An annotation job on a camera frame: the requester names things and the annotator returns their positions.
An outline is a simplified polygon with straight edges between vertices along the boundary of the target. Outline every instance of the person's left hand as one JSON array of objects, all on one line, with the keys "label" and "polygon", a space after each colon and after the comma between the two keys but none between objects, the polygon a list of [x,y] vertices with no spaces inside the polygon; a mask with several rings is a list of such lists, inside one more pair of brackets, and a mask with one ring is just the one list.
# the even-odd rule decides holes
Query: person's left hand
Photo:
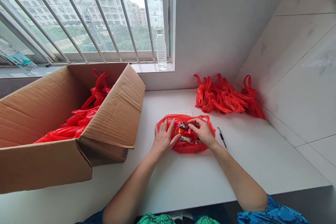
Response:
[{"label": "person's left hand", "polygon": [[167,124],[168,119],[161,124],[160,129],[158,129],[158,123],[155,125],[155,138],[151,151],[159,156],[162,156],[166,151],[172,149],[174,144],[181,138],[181,134],[178,134],[170,140],[175,125],[175,119],[171,122],[168,130]]}]

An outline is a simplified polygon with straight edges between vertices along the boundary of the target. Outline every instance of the red plastic bag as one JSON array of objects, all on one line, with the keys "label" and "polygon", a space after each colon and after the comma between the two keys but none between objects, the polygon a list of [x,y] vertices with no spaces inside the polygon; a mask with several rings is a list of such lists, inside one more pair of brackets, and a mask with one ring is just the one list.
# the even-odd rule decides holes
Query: red plastic bag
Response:
[{"label": "red plastic bag", "polygon": [[74,115],[67,119],[64,124],[58,129],[50,131],[41,137],[34,142],[35,144],[80,137],[112,88],[112,86],[106,82],[106,77],[109,75],[109,72],[102,74],[97,69],[93,69],[92,72],[97,77],[97,81],[95,87],[91,89],[91,97],[86,100],[81,109],[72,111]]},{"label": "red plastic bag", "polygon": [[[205,116],[205,115],[200,115],[198,117],[191,117],[188,115],[181,115],[181,114],[170,114],[170,115],[166,115],[164,118],[162,118],[159,123],[158,123],[158,127],[160,128],[161,124],[168,118],[168,125],[167,127],[170,126],[170,124],[172,123],[173,119],[175,118],[175,126],[174,129],[176,127],[176,125],[179,125],[181,122],[183,123],[187,123],[189,120],[194,119],[194,118],[199,118],[202,121],[206,122],[209,125],[209,128],[213,134],[213,136],[216,136],[215,133],[215,129],[212,126],[211,122],[210,122],[210,118],[209,116]],[[173,139],[176,135],[178,134],[178,132],[175,132],[175,130],[173,130],[173,132],[171,133],[171,139]],[[195,132],[192,132],[190,134],[190,137],[192,138],[191,142],[182,142],[181,140],[178,140],[175,145],[173,146],[173,150],[179,153],[183,153],[183,154],[193,154],[193,153],[199,153],[199,152],[203,152],[205,150],[208,149],[208,147],[202,143]]]},{"label": "red plastic bag", "polygon": [[236,112],[244,112],[244,105],[247,105],[229,82],[222,75],[218,74],[218,84],[212,83],[211,77],[204,78],[202,83],[198,75],[197,78],[199,88],[197,89],[196,105],[201,107],[204,113],[210,113],[213,109],[220,111],[222,114]]},{"label": "red plastic bag", "polygon": [[97,69],[93,69],[92,72],[97,77],[96,85],[94,88],[91,88],[92,95],[86,102],[84,102],[83,106],[80,108],[82,110],[92,108],[91,104],[93,102],[94,107],[101,105],[112,88],[112,86],[108,85],[106,82],[106,77],[110,74],[109,72],[104,72],[102,74]]},{"label": "red plastic bag", "polygon": [[249,97],[248,99],[246,99],[246,102],[248,104],[248,107],[246,108],[246,112],[251,116],[266,120],[266,117],[264,115],[263,110],[260,107],[260,104],[255,99],[257,91],[251,88],[251,85],[252,85],[252,78],[250,75],[246,75],[244,79],[245,87],[241,90],[241,93],[243,95],[246,95]]}]

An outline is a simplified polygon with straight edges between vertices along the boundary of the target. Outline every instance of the forearm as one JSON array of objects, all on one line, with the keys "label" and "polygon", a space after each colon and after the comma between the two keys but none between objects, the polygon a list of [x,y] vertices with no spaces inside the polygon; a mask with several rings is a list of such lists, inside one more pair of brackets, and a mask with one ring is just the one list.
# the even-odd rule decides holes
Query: forearm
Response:
[{"label": "forearm", "polygon": [[158,161],[159,155],[152,151],[144,157],[104,209],[103,224],[124,224],[134,221],[137,207]]},{"label": "forearm", "polygon": [[210,146],[244,211],[264,211],[268,196],[263,188],[237,163],[218,142]]}]

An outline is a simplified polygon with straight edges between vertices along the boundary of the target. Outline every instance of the person's right hand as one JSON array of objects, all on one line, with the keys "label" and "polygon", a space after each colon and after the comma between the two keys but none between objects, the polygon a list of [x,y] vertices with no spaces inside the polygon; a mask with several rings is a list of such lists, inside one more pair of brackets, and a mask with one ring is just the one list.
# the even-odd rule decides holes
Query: person's right hand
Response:
[{"label": "person's right hand", "polygon": [[194,118],[188,121],[188,126],[191,128],[199,139],[205,143],[206,146],[210,148],[211,145],[218,143],[217,140],[214,138],[209,125],[202,121],[199,118]]}]

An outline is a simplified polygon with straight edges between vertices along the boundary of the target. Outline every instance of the water bottle label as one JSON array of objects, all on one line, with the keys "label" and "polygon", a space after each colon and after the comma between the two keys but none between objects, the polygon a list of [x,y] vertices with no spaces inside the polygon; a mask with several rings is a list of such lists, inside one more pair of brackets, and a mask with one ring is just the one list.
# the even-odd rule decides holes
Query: water bottle label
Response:
[{"label": "water bottle label", "polygon": [[25,66],[32,62],[23,53],[15,54],[12,56],[6,55],[6,58],[12,61],[17,66]]}]

